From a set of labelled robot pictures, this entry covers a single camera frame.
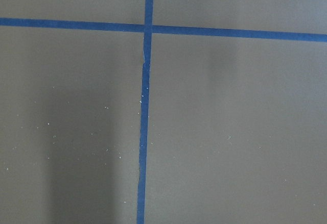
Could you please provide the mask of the vertical blue tape strip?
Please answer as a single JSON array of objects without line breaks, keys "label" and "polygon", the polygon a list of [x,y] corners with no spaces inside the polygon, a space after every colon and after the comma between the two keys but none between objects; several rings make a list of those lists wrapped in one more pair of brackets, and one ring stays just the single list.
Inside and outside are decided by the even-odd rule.
[{"label": "vertical blue tape strip", "polygon": [[138,158],[139,179],[138,179],[138,186],[137,186],[137,216],[136,216],[137,223],[145,222],[152,28],[153,28],[153,0],[145,0],[144,43],[143,43],[144,63],[142,69],[141,116],[140,116],[140,138],[139,138],[139,158]]}]

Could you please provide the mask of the brown paper table cover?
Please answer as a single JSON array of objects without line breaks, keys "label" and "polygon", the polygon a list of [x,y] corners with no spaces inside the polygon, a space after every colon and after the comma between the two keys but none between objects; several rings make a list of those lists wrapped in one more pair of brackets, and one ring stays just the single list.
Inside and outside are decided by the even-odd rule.
[{"label": "brown paper table cover", "polygon": [[[145,0],[1,0],[142,24]],[[326,34],[326,0],[153,0],[153,25]],[[137,223],[144,33],[1,26],[1,223]],[[326,223],[326,42],[152,33],[144,223]]]}]

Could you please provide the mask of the horizontal blue tape strip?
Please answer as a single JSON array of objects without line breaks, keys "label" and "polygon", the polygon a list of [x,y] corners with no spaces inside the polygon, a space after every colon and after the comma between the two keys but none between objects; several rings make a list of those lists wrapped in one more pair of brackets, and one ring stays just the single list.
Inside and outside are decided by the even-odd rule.
[{"label": "horizontal blue tape strip", "polygon": [[[143,33],[146,30],[146,27],[142,24],[67,21],[67,20],[49,20],[49,19],[25,19],[25,18],[1,18],[1,26],[136,32],[136,33]],[[215,29],[215,28],[198,28],[198,27],[158,26],[158,25],[153,25],[150,28],[150,30],[152,33],[155,34],[326,42],[326,34],[313,34],[313,33]]]}]

